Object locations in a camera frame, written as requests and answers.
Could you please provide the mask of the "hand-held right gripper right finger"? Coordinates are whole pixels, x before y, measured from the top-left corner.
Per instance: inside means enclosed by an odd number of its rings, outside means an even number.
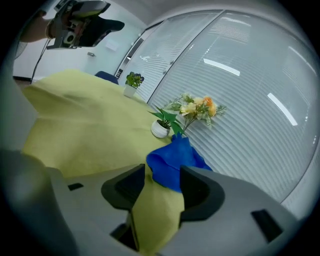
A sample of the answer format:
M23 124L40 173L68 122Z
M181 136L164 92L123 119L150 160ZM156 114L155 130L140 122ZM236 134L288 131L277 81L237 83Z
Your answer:
M184 210L172 239L157 256L276 256L297 219L256 185L182 166Z

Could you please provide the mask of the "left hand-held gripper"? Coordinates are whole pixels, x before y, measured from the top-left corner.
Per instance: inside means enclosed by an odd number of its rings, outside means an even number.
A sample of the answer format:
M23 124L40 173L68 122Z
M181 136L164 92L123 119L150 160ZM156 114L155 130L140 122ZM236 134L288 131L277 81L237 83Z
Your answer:
M67 12L71 12L75 20L85 23L84 17L98 16L104 13L110 6L111 4L104 0L60 0L54 6L54 10L56 11L53 18L54 43L48 46L47 49L95 47L108 34L122 30L125 26L122 21L95 17L85 27L82 35L78 36L63 23L63 16Z

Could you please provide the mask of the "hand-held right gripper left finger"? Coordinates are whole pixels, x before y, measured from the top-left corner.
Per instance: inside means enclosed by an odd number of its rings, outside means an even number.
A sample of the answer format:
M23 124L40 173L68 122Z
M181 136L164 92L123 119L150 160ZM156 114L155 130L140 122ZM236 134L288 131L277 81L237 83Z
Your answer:
M133 206L145 185L144 164L71 178L50 167L48 174L76 256L141 256Z

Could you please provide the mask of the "blue cloth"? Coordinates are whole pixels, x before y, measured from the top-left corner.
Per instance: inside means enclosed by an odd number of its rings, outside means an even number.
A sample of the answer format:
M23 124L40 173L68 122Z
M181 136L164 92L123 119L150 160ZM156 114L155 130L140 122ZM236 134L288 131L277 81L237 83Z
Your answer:
M180 193L180 167L196 167L211 171L204 158L191 146L188 137L181 133L172 136L171 143L150 152L146 163L152 179L159 185Z

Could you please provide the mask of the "person's left forearm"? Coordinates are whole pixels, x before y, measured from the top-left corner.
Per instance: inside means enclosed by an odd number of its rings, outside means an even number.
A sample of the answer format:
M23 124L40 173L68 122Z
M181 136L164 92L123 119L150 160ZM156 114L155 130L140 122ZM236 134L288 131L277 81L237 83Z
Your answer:
M45 19L46 12L39 11L23 29L19 38L20 42L32 43L42 39L54 39L54 20Z

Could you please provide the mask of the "person's left hand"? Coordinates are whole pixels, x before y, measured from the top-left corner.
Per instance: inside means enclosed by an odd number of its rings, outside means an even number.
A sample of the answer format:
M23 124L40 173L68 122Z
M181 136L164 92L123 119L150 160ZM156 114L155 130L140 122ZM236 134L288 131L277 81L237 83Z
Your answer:
M66 12L63 15L63 23L65 26L72 29L77 36L81 36L83 34L85 23L74 19L71 12Z

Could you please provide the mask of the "blue chair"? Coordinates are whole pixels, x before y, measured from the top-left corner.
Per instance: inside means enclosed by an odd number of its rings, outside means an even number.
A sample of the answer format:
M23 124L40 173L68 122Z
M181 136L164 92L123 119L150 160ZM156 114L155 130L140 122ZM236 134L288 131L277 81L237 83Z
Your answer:
M104 72L104 71L98 71L96 74L95 74L96 77L98 78L101 78L103 80L106 80L106 81L109 81L109 82L112 82L114 84L119 84L118 83L118 79L116 76L112 75L112 74L109 74L107 72Z

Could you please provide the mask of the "yellow-green tablecloth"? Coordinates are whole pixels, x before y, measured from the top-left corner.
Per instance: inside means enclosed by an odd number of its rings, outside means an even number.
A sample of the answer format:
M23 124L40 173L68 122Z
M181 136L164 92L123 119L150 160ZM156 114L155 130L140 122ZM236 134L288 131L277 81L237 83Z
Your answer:
M45 77L23 89L37 120L23 152L59 169L66 178L143 164L170 143L151 133L155 121L139 97L117 84L76 69ZM180 193L162 187L145 170L145 185L133 207L139 251L157 256L178 230L184 209Z

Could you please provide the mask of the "green plant round white pot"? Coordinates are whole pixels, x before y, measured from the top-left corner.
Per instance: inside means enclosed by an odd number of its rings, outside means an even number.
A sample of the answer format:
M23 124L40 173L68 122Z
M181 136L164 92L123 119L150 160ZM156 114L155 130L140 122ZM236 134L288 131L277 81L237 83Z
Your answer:
M183 135L185 132L181 128L180 122L177 120L177 114L173 114L165 111L162 108L156 107L158 112L149 112L153 116L157 117L151 125L151 133L159 139L167 137L172 130L177 136L178 134Z

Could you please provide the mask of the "orange yellow flower bouquet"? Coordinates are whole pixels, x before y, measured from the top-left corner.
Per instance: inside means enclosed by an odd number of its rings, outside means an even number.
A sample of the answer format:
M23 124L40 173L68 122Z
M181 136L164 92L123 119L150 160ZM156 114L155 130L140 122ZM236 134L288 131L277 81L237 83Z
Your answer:
M195 121L203 121L211 129L213 118L223 116L227 110L224 105L216 105L210 96L194 97L183 93L180 97L170 100L164 107L166 111L179 114L183 119L183 128L187 128Z

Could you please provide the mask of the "white wall sign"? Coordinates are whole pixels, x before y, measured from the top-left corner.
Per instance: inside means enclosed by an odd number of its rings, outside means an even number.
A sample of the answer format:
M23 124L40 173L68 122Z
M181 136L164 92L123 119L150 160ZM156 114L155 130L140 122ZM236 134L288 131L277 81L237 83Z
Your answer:
M117 41L112 40L112 39L107 39L105 41L105 47L111 51L116 52L118 50L119 46L120 46L119 43Z

